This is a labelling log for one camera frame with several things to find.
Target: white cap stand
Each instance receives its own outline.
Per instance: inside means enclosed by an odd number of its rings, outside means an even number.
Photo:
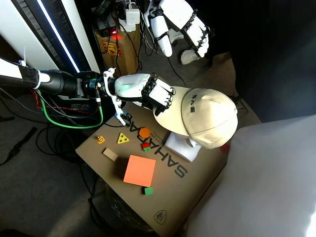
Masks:
[[[194,141],[192,141],[189,137],[182,136],[174,132],[171,132],[165,143],[165,147],[189,162],[195,160],[201,149],[201,146],[196,143],[194,144]]]

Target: orange block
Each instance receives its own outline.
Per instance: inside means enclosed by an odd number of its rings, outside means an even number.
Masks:
[[[150,187],[156,160],[131,155],[129,157],[124,182]]]
[[[146,127],[142,127],[140,130],[139,130],[139,135],[142,137],[142,138],[149,138],[150,137],[150,130]]]

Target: green block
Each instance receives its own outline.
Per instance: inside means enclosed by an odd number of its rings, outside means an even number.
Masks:
[[[145,151],[145,152],[147,152],[147,151],[150,151],[150,147],[145,147],[145,148],[143,148],[143,151]]]
[[[153,195],[154,189],[153,187],[145,188],[145,195]]]

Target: cardboard box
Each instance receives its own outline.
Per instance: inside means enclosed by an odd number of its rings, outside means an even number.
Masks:
[[[136,53],[138,54],[140,47],[139,25],[136,27],[136,31],[134,32],[126,33],[118,31],[118,36],[112,35],[110,37],[104,38],[101,37],[97,32],[96,37],[100,46],[103,60],[108,67],[116,68],[116,77],[135,74],[138,68],[138,60],[133,48],[133,44]]]
[[[133,116],[131,127],[104,125],[77,148],[77,153],[159,236],[170,237],[223,169],[227,153],[202,148],[197,158],[188,162],[164,147],[170,132],[156,122],[152,111],[132,103],[124,110]],[[120,125],[115,118],[108,124]],[[149,138],[139,136],[141,127],[149,128]],[[121,132],[130,142],[117,144]],[[106,142],[99,145],[95,137],[101,135]],[[141,144],[146,142],[151,150],[144,152]],[[102,154],[105,148],[118,155],[115,162]],[[156,160],[153,195],[144,195],[141,186],[123,182],[130,155]]]

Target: yellow triangle block with holes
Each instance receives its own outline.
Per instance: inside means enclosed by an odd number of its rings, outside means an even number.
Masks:
[[[129,142],[129,139],[123,133],[120,133],[118,138],[118,144],[122,144],[125,142]]]

